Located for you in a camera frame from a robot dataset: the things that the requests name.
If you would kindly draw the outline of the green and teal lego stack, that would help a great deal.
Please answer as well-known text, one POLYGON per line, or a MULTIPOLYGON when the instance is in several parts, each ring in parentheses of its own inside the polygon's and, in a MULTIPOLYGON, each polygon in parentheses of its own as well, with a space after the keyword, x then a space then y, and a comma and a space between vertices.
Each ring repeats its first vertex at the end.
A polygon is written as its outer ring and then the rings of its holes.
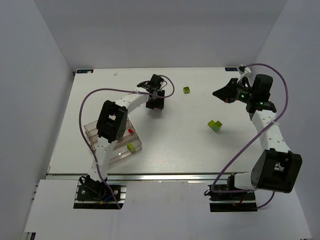
POLYGON ((215 132, 218 133, 222 127, 222 123, 220 121, 211 120, 207 123, 207 125, 215 132))

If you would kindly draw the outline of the lime green curved lego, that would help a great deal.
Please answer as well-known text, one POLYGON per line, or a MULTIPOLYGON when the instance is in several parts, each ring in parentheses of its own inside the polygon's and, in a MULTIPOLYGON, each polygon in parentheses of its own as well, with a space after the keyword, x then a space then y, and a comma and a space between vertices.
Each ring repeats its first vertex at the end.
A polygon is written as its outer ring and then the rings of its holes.
POLYGON ((128 143, 126 146, 127 146, 127 149, 128 149, 131 153, 135 153, 135 152, 136 152, 136 147, 135 147, 132 143, 128 143))

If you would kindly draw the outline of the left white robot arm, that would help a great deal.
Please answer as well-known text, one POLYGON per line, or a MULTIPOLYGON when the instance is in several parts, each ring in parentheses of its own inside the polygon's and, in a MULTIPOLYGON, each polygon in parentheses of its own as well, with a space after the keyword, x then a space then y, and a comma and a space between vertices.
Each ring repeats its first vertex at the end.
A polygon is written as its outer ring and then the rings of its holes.
POLYGON ((133 91, 116 101, 106 100, 101 108, 96 129, 97 149, 94 163, 88 172, 94 181, 103 182, 108 177, 108 166, 116 143, 125 134, 127 117, 140 105, 145 104, 148 109, 164 108, 165 91, 162 75, 152 75, 151 79, 141 82, 133 91))

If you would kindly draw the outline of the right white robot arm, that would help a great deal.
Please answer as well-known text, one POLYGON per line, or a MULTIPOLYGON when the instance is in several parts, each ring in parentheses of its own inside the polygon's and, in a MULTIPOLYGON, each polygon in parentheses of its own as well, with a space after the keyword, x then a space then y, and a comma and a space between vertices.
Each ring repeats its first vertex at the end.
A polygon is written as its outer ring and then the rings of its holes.
POLYGON ((293 153, 286 144, 280 127, 275 105, 269 100, 273 78, 256 75, 253 85, 248 79, 231 78, 226 86, 214 91, 213 96, 225 103, 240 101, 256 128, 262 153, 250 172, 233 173, 228 178, 225 192, 249 192, 268 190, 290 193, 302 166, 300 154, 293 153))

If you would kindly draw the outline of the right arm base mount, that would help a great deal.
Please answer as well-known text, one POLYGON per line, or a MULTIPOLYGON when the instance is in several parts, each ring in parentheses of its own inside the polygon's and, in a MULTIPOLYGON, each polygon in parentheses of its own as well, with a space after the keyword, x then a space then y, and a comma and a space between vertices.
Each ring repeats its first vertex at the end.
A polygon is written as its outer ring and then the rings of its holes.
POLYGON ((222 191, 236 191, 235 174, 232 173, 226 180, 226 184, 216 184, 213 192, 211 185, 204 192, 204 196, 209 196, 209 206, 211 213, 236 213, 236 212, 257 212, 256 196, 253 192, 232 192, 222 193, 222 191))

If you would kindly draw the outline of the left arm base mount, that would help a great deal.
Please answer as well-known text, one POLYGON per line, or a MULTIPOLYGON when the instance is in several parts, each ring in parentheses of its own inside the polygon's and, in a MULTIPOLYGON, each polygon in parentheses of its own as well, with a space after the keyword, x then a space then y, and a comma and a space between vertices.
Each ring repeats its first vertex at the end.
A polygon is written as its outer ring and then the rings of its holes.
POLYGON ((120 210, 126 198, 127 187, 93 180, 89 175, 78 180, 73 208, 81 210, 120 210))

